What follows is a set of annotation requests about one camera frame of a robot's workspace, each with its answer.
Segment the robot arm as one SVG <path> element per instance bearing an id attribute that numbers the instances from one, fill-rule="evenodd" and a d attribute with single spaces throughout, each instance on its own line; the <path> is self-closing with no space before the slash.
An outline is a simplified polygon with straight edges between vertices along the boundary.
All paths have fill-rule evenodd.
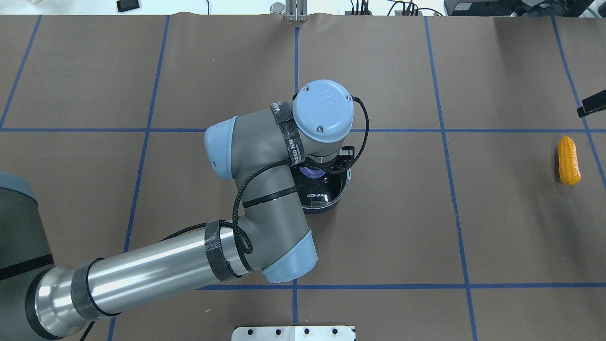
<path id="1" fill-rule="evenodd" d="M 343 142 L 361 99 L 331 80 L 292 101 L 206 129 L 210 165 L 238 188 L 230 220 L 186 227 L 154 244 L 76 268 L 56 266 L 32 186 L 1 174 L 1 339 L 57 341 L 149 304 L 260 270 L 270 283 L 304 276 L 318 256 L 295 168 L 329 175 L 357 162 Z"/>

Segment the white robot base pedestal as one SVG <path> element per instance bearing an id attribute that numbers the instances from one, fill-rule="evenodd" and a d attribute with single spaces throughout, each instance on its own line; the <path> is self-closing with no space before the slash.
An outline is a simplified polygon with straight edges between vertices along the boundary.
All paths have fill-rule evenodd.
<path id="1" fill-rule="evenodd" d="M 356 329 L 346 325 L 245 326 L 232 332 L 232 341 L 356 341 Z"/>

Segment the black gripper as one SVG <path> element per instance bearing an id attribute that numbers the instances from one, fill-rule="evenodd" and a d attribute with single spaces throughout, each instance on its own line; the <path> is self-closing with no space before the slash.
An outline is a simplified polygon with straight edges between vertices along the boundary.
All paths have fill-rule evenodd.
<path id="1" fill-rule="evenodd" d="M 343 173 L 351 168 L 355 161 L 356 153 L 354 146 L 342 146 L 334 162 L 329 166 L 327 173 Z"/>

